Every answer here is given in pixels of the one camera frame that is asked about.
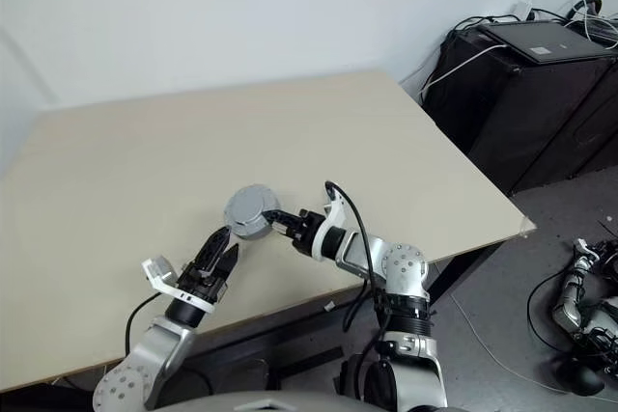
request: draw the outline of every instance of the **wooden table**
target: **wooden table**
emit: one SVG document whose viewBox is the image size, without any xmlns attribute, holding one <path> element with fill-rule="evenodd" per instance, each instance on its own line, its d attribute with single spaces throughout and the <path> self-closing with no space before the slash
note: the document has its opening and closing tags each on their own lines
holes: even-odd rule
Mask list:
<svg viewBox="0 0 618 412">
<path fill-rule="evenodd" d="M 153 293 L 140 262 L 191 260 L 238 189 L 321 211 L 326 179 L 370 233 L 430 261 L 534 229 L 381 72 L 45 113 L 1 185 L 0 389 L 122 357 L 126 317 Z M 272 233 L 243 245 L 200 330 L 358 282 Z M 134 341 L 168 302 L 140 314 Z"/>
</svg>

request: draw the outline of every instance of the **white wall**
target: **white wall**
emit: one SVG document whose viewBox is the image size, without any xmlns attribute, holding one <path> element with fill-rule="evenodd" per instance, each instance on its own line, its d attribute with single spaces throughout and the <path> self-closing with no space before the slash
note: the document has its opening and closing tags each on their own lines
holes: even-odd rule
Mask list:
<svg viewBox="0 0 618 412">
<path fill-rule="evenodd" d="M 32 72 L 12 74 L 37 76 L 3 84 L 2 129 L 31 108 L 350 69 L 401 79 L 457 21 L 507 13 L 516 1 L 2 0 L 4 33 L 22 58 L 3 67 L 26 60 Z M 568 0 L 538 1 L 551 9 Z M 15 146 L 27 124 L 10 126 Z"/>
</svg>

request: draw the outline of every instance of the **gray disc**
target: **gray disc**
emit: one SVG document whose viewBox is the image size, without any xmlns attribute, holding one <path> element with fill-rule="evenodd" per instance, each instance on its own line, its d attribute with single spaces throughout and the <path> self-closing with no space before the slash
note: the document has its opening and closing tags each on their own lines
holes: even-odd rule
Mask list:
<svg viewBox="0 0 618 412">
<path fill-rule="evenodd" d="M 262 213 L 271 209 L 279 209 L 272 190 L 265 185 L 249 185 L 236 192 L 225 205 L 225 224 L 240 238 L 262 238 L 271 230 Z"/>
</svg>

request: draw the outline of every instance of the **black table leg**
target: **black table leg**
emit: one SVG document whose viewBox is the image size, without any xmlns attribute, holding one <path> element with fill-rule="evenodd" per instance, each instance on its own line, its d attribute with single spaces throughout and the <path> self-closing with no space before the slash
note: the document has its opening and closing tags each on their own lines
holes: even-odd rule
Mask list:
<svg viewBox="0 0 618 412">
<path fill-rule="evenodd" d="M 453 258 L 429 287 L 431 304 L 447 291 L 452 291 L 476 270 L 502 243 L 479 248 Z"/>
</svg>

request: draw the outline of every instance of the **laptop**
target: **laptop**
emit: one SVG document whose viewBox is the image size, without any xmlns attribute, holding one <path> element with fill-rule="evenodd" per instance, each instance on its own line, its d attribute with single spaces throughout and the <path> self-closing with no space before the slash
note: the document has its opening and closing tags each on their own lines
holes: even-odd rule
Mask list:
<svg viewBox="0 0 618 412">
<path fill-rule="evenodd" d="M 618 56 L 615 48 L 607 50 L 554 21 L 483 24 L 479 29 L 540 65 Z"/>
</svg>

